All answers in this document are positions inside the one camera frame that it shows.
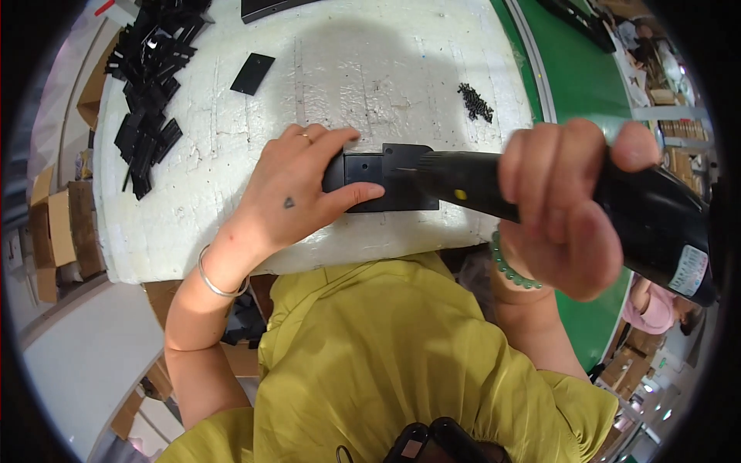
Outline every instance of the green bead bracelet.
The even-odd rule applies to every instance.
[[[542,283],[525,278],[518,272],[512,270],[509,265],[507,265],[507,261],[505,260],[504,256],[502,255],[502,251],[499,248],[498,230],[491,234],[491,243],[489,244],[489,248],[491,249],[491,258],[496,263],[497,270],[504,273],[507,280],[511,280],[514,284],[516,284],[517,286],[522,286],[526,290],[529,290],[532,287],[535,287],[536,289],[540,289],[543,287]]]

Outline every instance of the woman in pink shirt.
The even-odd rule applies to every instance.
[[[648,334],[665,333],[679,320],[682,333],[689,336],[700,321],[693,309],[694,304],[686,299],[636,275],[622,319]]]

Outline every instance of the yellow shirt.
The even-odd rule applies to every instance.
[[[407,424],[450,416],[514,463],[586,462],[617,400],[538,371],[433,253],[278,278],[254,408],[205,419],[159,462],[380,463]]]

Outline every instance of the black rectangular plate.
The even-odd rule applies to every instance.
[[[249,24],[279,11],[300,7],[317,0],[242,0],[242,22]]]
[[[398,167],[415,168],[419,157],[432,151],[420,144],[383,144],[382,153],[340,153],[330,162],[322,180],[326,193],[356,181],[383,185],[386,194],[358,204],[349,213],[391,212],[394,210],[438,210],[436,198],[425,195],[411,180],[409,172]]]
[[[260,82],[265,78],[265,74],[268,73],[275,60],[270,56],[250,53],[236,79],[234,79],[231,90],[254,96],[257,87],[260,86]]]

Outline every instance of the pile of black plastic parts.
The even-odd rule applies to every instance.
[[[119,34],[105,69],[126,82],[129,113],[121,123],[116,146],[128,164],[136,198],[152,190],[150,169],[165,158],[182,132],[175,119],[165,124],[164,110],[180,88],[174,75],[196,49],[190,46],[207,20],[210,0],[144,0],[133,26]]]

